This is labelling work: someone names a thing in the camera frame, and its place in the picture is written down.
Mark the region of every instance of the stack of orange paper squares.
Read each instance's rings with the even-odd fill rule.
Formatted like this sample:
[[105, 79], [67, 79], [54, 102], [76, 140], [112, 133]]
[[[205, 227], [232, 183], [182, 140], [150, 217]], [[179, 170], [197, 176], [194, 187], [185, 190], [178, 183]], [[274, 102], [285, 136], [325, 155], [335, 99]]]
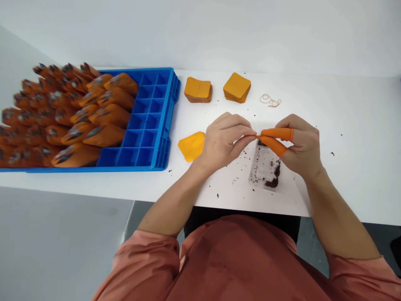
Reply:
[[211, 82], [189, 77], [187, 78], [184, 95], [190, 102], [210, 102], [212, 99]]
[[250, 88], [251, 81], [234, 72], [223, 87], [224, 96], [227, 100], [244, 103]]

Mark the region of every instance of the shirt sleeve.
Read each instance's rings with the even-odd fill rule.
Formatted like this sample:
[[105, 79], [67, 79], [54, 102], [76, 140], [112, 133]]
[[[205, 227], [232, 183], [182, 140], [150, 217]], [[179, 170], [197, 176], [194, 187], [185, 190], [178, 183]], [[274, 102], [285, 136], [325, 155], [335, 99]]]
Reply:
[[118, 249], [92, 301], [158, 299], [178, 275], [179, 249], [173, 237], [135, 231]]
[[355, 301], [401, 300], [401, 280], [383, 256], [372, 260], [329, 255], [330, 280]]

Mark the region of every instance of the rubber band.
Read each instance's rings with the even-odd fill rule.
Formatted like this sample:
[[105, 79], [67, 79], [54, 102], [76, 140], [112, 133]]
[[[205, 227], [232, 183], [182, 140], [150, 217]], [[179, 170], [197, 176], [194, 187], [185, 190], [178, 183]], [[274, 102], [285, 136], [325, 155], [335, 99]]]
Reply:
[[[270, 98], [270, 100], [267, 101], [267, 102], [263, 102], [263, 101], [262, 101], [262, 98], [263, 98], [264, 100], [268, 100], [268, 99]], [[279, 100], [276, 101], [276, 100], [272, 99], [272, 98], [269, 96], [269, 94], [267, 94], [267, 93], [265, 93], [265, 94], [263, 94], [261, 97], [259, 97], [259, 101], [260, 101], [261, 103], [263, 103], [263, 104], [267, 104], [268, 107], [278, 107], [278, 106], [281, 104], [281, 99], [279, 99]]]

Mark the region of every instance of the person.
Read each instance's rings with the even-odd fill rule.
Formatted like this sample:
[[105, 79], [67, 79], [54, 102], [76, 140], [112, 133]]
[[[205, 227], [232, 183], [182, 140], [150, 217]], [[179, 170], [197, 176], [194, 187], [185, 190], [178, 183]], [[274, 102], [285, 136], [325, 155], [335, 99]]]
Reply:
[[401, 281], [322, 166], [319, 131], [296, 115], [276, 127], [294, 129], [281, 160], [306, 183], [329, 279], [297, 256], [288, 234], [246, 212], [191, 229], [179, 254], [176, 237], [206, 179], [256, 139], [249, 121], [227, 112], [208, 126], [201, 156], [119, 248], [93, 300], [401, 300]]

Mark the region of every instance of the white table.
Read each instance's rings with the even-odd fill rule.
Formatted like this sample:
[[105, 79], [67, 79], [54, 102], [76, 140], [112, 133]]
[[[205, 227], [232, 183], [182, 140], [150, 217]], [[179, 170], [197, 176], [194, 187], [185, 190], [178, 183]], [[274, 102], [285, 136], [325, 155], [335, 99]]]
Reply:
[[[295, 74], [244, 74], [252, 87], [245, 104], [225, 100], [231, 72], [175, 71], [182, 82], [171, 126], [168, 168], [162, 172], [0, 173], [0, 185], [23, 189], [156, 201], [189, 167], [177, 143], [229, 111], [248, 119], [256, 131], [295, 113], [320, 130], [321, 159], [333, 183], [362, 222], [401, 225], [401, 82], [399, 79]], [[188, 76], [210, 80], [212, 101], [192, 104], [183, 91]], [[259, 97], [280, 98], [277, 108]], [[197, 205], [309, 216], [303, 200], [266, 197], [248, 183], [250, 161], [241, 156], [210, 177]]]

